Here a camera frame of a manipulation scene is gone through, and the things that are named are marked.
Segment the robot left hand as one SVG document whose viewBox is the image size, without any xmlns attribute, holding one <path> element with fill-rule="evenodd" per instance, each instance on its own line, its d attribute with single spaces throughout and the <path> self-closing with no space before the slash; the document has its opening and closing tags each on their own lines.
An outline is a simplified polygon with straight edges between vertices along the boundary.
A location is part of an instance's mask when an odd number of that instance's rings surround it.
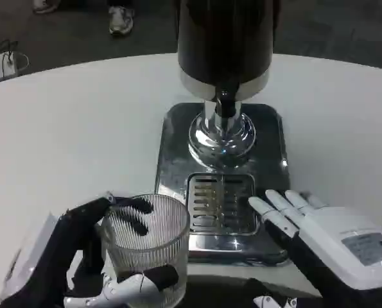
<svg viewBox="0 0 382 308">
<path fill-rule="evenodd" d="M 174 286 L 172 265 L 133 271 L 123 280 L 102 272 L 105 258 L 98 221 L 110 209 L 153 212 L 142 198 L 108 193 L 61 216 L 48 215 L 36 238 L 24 244 L 4 279 L 0 307 L 122 307 L 134 300 L 154 299 Z"/>
</svg>

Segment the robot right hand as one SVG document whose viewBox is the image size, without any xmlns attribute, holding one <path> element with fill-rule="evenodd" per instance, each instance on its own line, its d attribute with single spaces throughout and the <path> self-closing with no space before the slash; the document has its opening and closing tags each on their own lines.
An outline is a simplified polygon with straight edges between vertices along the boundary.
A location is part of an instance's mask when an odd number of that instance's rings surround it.
<svg viewBox="0 0 382 308">
<path fill-rule="evenodd" d="M 248 204 L 319 292 L 289 297 L 263 287 L 256 307 L 382 307 L 382 229 L 369 218 L 292 190 L 267 189 Z"/>
</svg>

